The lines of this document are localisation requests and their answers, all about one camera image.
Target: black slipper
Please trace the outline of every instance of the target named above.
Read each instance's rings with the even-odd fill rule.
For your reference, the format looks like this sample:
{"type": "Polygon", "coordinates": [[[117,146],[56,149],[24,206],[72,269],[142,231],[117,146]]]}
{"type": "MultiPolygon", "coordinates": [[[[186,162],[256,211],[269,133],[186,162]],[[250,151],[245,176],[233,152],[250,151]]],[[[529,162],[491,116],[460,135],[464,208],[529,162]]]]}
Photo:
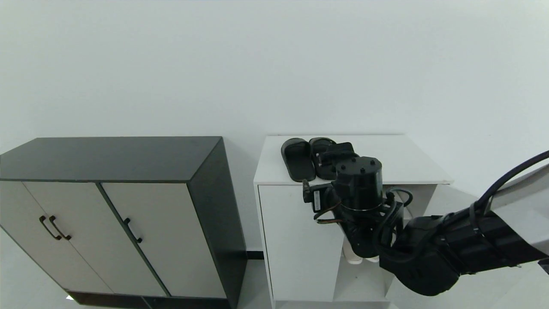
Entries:
{"type": "Polygon", "coordinates": [[[293,181],[314,180],[315,167],[311,162],[311,144],[304,139],[289,139],[280,149],[284,163],[293,181]]]}
{"type": "Polygon", "coordinates": [[[316,175],[324,180],[335,180],[335,171],[330,165],[321,165],[319,155],[328,150],[328,147],[335,145],[335,142],[327,137],[316,137],[309,141],[312,149],[312,162],[315,165],[316,175]]]}

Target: cabinet handle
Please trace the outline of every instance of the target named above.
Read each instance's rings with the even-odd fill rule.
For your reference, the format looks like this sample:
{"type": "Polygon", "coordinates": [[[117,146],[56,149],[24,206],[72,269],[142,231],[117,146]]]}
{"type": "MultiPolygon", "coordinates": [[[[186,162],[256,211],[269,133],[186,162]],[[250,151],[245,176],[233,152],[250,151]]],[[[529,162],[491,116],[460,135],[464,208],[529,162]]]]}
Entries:
{"type": "Polygon", "coordinates": [[[143,241],[143,239],[142,239],[141,237],[140,237],[140,238],[136,238],[136,236],[133,234],[132,229],[130,229],[130,221],[131,221],[131,220],[130,220],[129,218],[126,218],[126,219],[124,220],[124,224],[128,227],[128,230],[130,231],[130,234],[132,234],[133,239],[135,239],[135,241],[136,241],[138,244],[140,244],[140,243],[143,241]]]}
{"type": "Polygon", "coordinates": [[[55,220],[55,216],[51,216],[49,218],[49,221],[52,223],[53,227],[57,230],[57,232],[64,238],[64,239],[67,239],[67,240],[70,240],[72,237],[70,235],[67,235],[65,236],[65,234],[63,234],[63,232],[61,232],[59,230],[59,228],[57,227],[57,225],[55,224],[55,222],[53,222],[55,220]]]}
{"type": "Polygon", "coordinates": [[[53,236],[52,231],[50,231],[50,230],[48,229],[48,227],[44,224],[44,220],[46,220],[46,217],[45,217],[45,216],[41,216],[41,217],[40,217],[40,223],[42,223],[42,226],[46,229],[46,231],[48,231],[48,233],[49,233],[53,238],[55,238],[55,239],[57,239],[57,240],[61,240],[61,236],[59,236],[59,235],[53,236]]]}

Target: cabinet door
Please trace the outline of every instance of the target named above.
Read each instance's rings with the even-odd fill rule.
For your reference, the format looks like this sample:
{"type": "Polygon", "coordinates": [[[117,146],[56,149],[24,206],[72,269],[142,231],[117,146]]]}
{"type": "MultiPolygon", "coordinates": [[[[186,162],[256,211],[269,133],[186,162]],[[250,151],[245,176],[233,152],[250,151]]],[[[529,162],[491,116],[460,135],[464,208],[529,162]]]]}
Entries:
{"type": "Polygon", "coordinates": [[[112,293],[71,244],[56,240],[46,219],[48,214],[36,203],[23,183],[0,181],[0,225],[59,285],[72,291],[112,293]]]}
{"type": "Polygon", "coordinates": [[[94,183],[25,183],[116,294],[166,296],[94,183]]]}
{"type": "Polygon", "coordinates": [[[313,220],[299,185],[260,185],[259,198],[273,298],[332,301],[344,238],[339,226],[313,220]]]}
{"type": "Polygon", "coordinates": [[[186,184],[103,188],[171,295],[226,298],[186,184]]]}
{"type": "MultiPolygon", "coordinates": [[[[452,186],[438,185],[425,216],[458,211],[476,200],[452,186]]],[[[523,269],[514,267],[463,275],[450,290],[433,297],[416,294],[394,278],[386,298],[400,308],[409,309],[490,308],[526,274],[523,269]]]]}

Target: cabinet base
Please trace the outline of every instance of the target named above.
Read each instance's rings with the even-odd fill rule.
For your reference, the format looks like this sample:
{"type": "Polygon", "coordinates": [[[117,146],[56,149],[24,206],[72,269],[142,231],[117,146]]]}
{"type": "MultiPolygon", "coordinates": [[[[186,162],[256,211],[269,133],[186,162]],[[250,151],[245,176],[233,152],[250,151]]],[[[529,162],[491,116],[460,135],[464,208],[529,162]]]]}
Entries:
{"type": "Polygon", "coordinates": [[[149,297],[67,291],[80,305],[132,309],[231,309],[226,299],[149,297]]]}

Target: black cabinet top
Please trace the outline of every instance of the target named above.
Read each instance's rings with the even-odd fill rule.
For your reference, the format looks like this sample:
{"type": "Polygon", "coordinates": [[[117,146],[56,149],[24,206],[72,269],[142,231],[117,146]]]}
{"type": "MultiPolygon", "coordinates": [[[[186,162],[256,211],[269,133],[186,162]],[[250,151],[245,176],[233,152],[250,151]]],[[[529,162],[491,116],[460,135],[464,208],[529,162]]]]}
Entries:
{"type": "Polygon", "coordinates": [[[219,136],[34,139],[0,155],[0,180],[187,182],[221,139],[219,136]]]}

